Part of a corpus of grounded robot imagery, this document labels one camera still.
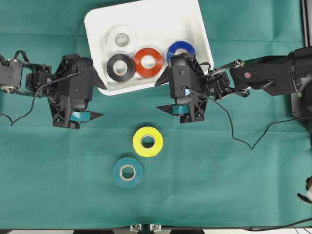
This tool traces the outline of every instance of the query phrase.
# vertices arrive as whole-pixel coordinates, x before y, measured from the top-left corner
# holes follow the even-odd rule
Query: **white tray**
[[[153,87],[167,64],[167,50],[176,41],[186,41],[196,50],[197,59],[209,62],[213,68],[204,22],[198,0],[141,0],[132,3],[94,9],[85,17],[85,27],[94,67],[107,90],[103,94],[116,95]],[[138,73],[125,83],[113,81],[107,74],[106,63],[114,55],[107,45],[108,33],[118,25],[126,25],[137,32],[138,48],[157,49],[164,58],[160,73],[143,78]]]

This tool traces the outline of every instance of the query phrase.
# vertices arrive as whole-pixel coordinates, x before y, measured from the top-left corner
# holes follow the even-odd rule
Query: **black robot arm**
[[[26,75],[27,91],[20,89],[24,68],[31,71]],[[76,54],[65,55],[56,72],[52,74],[51,66],[30,63],[24,51],[17,51],[12,60],[5,60],[0,55],[1,90],[33,96],[30,111],[12,121],[11,125],[30,114],[36,97],[47,97],[53,126],[79,129],[81,123],[103,115],[86,111],[88,103],[92,100],[93,86],[106,89],[90,58]]]
[[[286,56],[265,56],[248,61],[237,60],[222,67],[204,73],[203,65],[196,57],[180,54],[171,58],[168,66],[155,86],[169,83],[170,96],[174,104],[158,106],[171,115],[179,116],[180,123],[203,121],[209,96],[214,100],[222,99],[229,94],[247,97],[250,89],[263,89],[270,95],[299,93],[303,100],[310,100],[307,104],[300,104],[305,108],[304,115],[296,117],[312,117],[312,95],[304,92],[303,78],[312,75],[312,47],[290,52]],[[234,87],[230,87],[230,80],[226,71],[229,70]]]

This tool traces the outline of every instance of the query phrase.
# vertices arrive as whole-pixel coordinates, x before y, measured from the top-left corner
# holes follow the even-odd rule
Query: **yellow tape roll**
[[[143,138],[147,136],[152,137],[154,140],[151,148],[142,145]],[[143,127],[134,134],[132,143],[134,150],[142,157],[154,157],[161,151],[164,142],[161,133],[156,128]]]

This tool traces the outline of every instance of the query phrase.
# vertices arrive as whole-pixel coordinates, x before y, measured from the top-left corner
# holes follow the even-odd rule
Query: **green cloth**
[[[54,70],[62,55],[90,56],[85,14],[121,2],[2,0],[0,53],[12,58],[23,49],[31,62]],[[303,46],[298,0],[199,2],[215,67]],[[268,123],[290,117],[289,99],[251,90],[248,98],[231,96],[222,104],[235,136],[253,143]],[[231,139],[227,116],[215,104],[208,103],[204,122],[180,124],[156,108],[171,103],[168,85],[117,96],[95,88],[88,109],[104,116],[78,131],[52,127],[45,98],[14,127],[1,117],[0,228],[273,226],[311,217],[311,206],[296,197],[312,165],[309,134],[300,124],[272,127],[250,151]],[[0,112],[14,119],[30,104],[30,97],[0,94]],[[163,134],[156,157],[133,150],[142,125]],[[127,190],[112,177],[113,165],[126,156],[144,170],[142,182]]]

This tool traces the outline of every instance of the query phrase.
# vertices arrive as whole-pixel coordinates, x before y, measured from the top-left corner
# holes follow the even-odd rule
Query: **white tape roll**
[[[137,34],[129,26],[117,26],[109,32],[107,44],[113,53],[131,54],[137,48]]]

